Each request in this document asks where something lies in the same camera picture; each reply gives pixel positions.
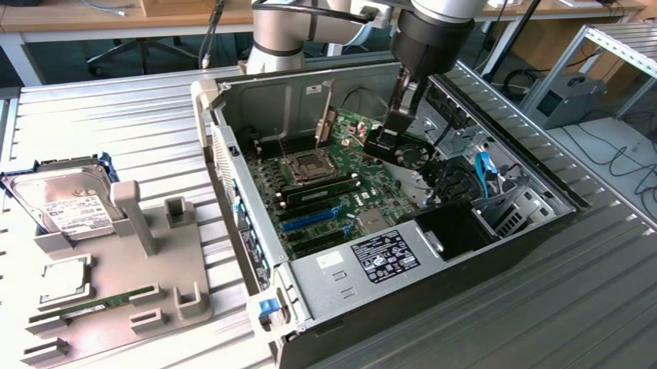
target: hard drive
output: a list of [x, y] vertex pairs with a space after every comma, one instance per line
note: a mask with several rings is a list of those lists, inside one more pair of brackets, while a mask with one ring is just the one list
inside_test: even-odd
[[108, 155], [35, 162], [0, 173], [0, 187], [29, 213], [44, 234], [82, 240], [114, 232], [126, 215], [110, 200], [118, 181]]

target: office chair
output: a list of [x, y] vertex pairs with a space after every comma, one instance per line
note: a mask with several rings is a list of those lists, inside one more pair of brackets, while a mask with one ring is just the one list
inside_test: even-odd
[[[168, 52], [176, 56], [182, 56], [184, 58], [188, 58], [190, 61], [194, 61], [194, 67], [198, 67], [198, 56], [192, 54], [191, 52], [187, 52], [186, 50], [180, 48], [175, 48], [174, 46], [166, 45], [158, 40], [160, 37], [144, 37], [144, 38], [136, 38], [126, 43], [122, 42], [119, 38], [115, 38], [114, 41], [114, 47], [106, 51], [103, 54], [88, 58], [87, 59], [87, 67], [90, 70], [91, 75], [100, 77], [103, 75], [103, 68], [98, 65], [99, 62], [106, 61], [107, 59], [111, 59], [115, 55], [123, 54], [124, 52], [132, 50], [134, 48], [139, 48], [140, 50], [140, 55], [142, 55], [142, 74], [147, 75], [148, 74], [148, 66], [146, 63], [146, 59], [148, 57], [148, 49], [155, 48], [158, 50], [162, 50], [164, 52]], [[174, 36], [174, 45], [182, 45], [180, 37]]]

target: motherboard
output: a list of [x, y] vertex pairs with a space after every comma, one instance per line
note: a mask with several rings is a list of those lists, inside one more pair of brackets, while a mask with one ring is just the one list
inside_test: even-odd
[[270, 142], [271, 148], [258, 147], [248, 159], [291, 259], [382, 231], [417, 209], [385, 163], [362, 151], [366, 135], [378, 125], [377, 120], [337, 110], [309, 140]]

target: blue pcie slot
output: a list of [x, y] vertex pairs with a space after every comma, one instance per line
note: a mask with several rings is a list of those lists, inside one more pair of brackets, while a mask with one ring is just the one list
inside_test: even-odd
[[338, 218], [338, 213], [342, 208], [342, 204], [335, 206], [331, 210], [326, 210], [322, 213], [317, 213], [307, 218], [299, 219], [297, 221], [289, 221], [283, 224], [282, 230], [283, 232], [294, 231], [295, 229], [307, 227], [313, 224], [319, 223], [321, 221], [329, 221]]

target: warning label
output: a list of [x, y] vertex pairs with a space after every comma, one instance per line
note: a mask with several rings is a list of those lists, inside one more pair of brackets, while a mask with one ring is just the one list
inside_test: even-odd
[[351, 249], [373, 283], [379, 283], [419, 266], [398, 231], [353, 245]]
[[104, 210], [100, 198], [95, 195], [49, 202], [43, 207], [52, 222], [66, 235], [112, 225], [112, 218]]

